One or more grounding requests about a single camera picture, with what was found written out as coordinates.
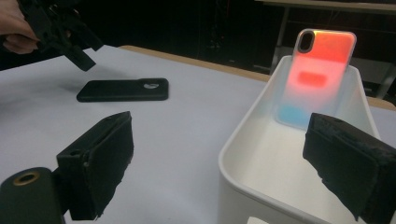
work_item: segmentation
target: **hand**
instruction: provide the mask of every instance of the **hand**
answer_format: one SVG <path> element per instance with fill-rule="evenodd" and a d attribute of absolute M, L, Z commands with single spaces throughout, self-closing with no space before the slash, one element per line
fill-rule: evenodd
<path fill-rule="evenodd" d="M 18 54 L 37 49 L 37 37 L 24 19 L 17 0 L 0 0 L 0 35 L 5 35 L 4 47 Z"/>

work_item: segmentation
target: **phone case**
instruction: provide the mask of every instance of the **phone case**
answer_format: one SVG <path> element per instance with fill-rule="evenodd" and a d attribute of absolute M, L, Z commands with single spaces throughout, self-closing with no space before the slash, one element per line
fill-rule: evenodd
<path fill-rule="evenodd" d="M 78 93 L 79 102 L 162 101 L 169 95 L 165 78 L 92 80 Z"/>
<path fill-rule="evenodd" d="M 305 29 L 299 33 L 276 111 L 279 122 L 306 130 L 313 112 L 334 115 L 355 43 L 350 32 Z"/>

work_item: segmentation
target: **black phone case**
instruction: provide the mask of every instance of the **black phone case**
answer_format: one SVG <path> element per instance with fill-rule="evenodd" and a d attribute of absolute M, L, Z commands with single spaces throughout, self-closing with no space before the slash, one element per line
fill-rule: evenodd
<path fill-rule="evenodd" d="M 166 78 L 92 80 L 78 93 L 79 102 L 163 101 L 168 98 Z"/>

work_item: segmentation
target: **white table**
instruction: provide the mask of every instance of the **white table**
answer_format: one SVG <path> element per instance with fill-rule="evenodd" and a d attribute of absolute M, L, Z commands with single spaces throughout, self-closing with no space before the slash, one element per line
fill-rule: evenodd
<path fill-rule="evenodd" d="M 0 72 L 0 181 L 27 168 L 55 169 L 56 155 L 97 121 L 129 110 L 134 158 L 95 223 L 216 223 L 219 151 L 265 83 L 124 49 L 88 53 L 97 65 L 87 73 L 65 57 Z M 76 100 L 89 80 L 141 77 L 167 78 L 169 99 Z M 382 139 L 396 147 L 396 112 L 371 108 Z"/>

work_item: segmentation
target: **white container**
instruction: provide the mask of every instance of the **white container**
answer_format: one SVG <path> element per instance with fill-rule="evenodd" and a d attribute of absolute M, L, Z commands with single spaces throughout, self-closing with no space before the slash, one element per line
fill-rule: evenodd
<path fill-rule="evenodd" d="M 282 58 L 219 154 L 218 224 L 357 223 L 303 158 L 305 131 L 274 117 L 290 63 L 290 56 Z M 352 66 L 344 74 L 334 116 L 379 139 L 359 70 Z"/>

